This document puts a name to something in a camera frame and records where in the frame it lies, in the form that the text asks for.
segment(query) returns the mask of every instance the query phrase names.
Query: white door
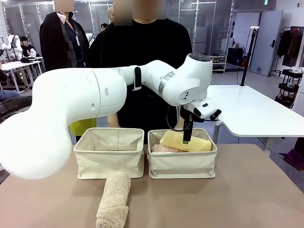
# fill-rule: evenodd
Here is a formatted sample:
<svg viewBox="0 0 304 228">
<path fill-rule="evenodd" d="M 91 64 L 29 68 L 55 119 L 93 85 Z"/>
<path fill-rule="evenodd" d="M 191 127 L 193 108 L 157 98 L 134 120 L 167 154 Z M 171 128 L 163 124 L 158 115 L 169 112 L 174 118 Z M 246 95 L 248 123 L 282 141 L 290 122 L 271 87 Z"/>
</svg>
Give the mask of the white door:
<svg viewBox="0 0 304 228">
<path fill-rule="evenodd" d="M 275 55 L 275 46 L 282 22 L 282 10 L 262 13 L 250 71 L 268 76 Z"/>
</svg>

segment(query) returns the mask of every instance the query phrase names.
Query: yellow-green object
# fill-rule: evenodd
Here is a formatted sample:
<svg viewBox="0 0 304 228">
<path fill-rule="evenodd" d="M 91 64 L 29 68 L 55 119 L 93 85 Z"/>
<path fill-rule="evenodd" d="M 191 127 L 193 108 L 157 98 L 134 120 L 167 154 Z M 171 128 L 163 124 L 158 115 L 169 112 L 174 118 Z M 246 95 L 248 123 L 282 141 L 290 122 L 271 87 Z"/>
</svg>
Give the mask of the yellow-green object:
<svg viewBox="0 0 304 228">
<path fill-rule="evenodd" d="M 187 152 L 208 152 L 211 151 L 212 144 L 209 140 L 192 136 L 188 144 L 182 142 L 183 134 L 180 132 L 166 131 L 160 144 L 166 147 L 187 151 Z"/>
<path fill-rule="evenodd" d="M 91 127 L 97 127 L 96 118 L 76 121 L 70 125 L 72 134 L 77 136 L 82 136 Z"/>
</svg>

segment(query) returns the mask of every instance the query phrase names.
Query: beige basket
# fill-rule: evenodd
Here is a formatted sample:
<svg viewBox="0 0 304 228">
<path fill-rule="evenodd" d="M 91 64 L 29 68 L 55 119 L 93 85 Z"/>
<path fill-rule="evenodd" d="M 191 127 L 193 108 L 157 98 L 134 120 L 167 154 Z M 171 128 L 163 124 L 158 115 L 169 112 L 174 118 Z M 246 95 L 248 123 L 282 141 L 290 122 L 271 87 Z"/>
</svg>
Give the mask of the beige basket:
<svg viewBox="0 0 304 228">
<path fill-rule="evenodd" d="M 143 176 L 144 131 L 127 128 L 90 128 L 74 148 L 79 179 L 106 179 L 123 171 L 130 178 Z"/>
<path fill-rule="evenodd" d="M 155 153 L 152 147 L 160 144 L 161 138 L 167 130 L 149 131 L 148 133 L 148 159 L 149 176 L 155 179 L 168 178 L 214 178 L 215 157 L 217 147 L 204 129 L 193 129 L 192 136 L 210 140 L 210 152 L 185 153 Z"/>
</svg>

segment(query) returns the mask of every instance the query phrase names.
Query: white collar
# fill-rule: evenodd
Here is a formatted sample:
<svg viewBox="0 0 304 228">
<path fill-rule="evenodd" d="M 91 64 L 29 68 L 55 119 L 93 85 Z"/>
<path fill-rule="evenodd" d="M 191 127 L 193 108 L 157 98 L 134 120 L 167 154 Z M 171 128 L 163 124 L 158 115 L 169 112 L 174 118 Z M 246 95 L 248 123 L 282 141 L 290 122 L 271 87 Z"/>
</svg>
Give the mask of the white collar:
<svg viewBox="0 0 304 228">
<path fill-rule="evenodd" d="M 61 14 L 61 13 L 57 13 L 57 16 L 59 17 L 59 19 L 61 20 L 62 24 L 65 24 L 66 22 L 66 16 Z"/>
</svg>

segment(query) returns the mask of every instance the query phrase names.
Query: door handle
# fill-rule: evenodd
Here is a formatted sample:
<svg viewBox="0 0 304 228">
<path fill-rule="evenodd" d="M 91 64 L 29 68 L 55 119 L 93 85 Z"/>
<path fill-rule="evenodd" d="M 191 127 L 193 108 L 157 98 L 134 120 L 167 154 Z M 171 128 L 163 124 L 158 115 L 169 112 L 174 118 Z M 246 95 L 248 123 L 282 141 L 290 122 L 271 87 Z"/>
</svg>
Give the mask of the door handle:
<svg viewBox="0 0 304 228">
<path fill-rule="evenodd" d="M 272 41 L 272 44 L 270 45 L 272 48 L 274 48 L 275 47 L 275 45 L 276 45 L 276 42 L 275 42 L 276 40 L 274 39 L 273 41 Z"/>
</svg>

